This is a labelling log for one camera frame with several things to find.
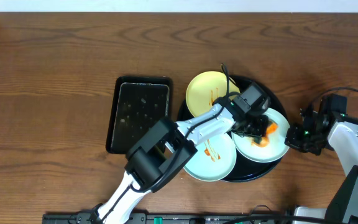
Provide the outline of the orange green scrub sponge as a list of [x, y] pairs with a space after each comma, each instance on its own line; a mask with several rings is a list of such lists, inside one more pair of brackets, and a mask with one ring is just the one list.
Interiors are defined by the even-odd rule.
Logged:
[[258, 147], [266, 147], [269, 145], [269, 135], [273, 134], [278, 129], [278, 124], [274, 121], [269, 121], [267, 129], [265, 131], [265, 135], [261, 138], [253, 138], [251, 144]]

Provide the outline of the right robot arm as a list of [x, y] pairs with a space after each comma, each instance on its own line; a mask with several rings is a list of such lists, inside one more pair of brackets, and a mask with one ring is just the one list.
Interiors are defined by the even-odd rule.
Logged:
[[285, 144], [300, 152], [319, 155], [323, 148], [337, 154], [346, 175], [327, 208], [297, 207], [294, 223], [358, 223], [358, 119], [344, 113], [329, 112], [305, 119], [306, 126], [293, 124]]

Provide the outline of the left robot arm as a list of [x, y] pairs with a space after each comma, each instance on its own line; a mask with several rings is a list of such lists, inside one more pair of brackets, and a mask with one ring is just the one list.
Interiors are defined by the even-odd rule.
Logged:
[[126, 153], [121, 184], [96, 210], [95, 223], [125, 223], [142, 198], [169, 183], [196, 154], [197, 145], [225, 134], [266, 112], [268, 106], [216, 103], [201, 116], [173, 122], [158, 121]]

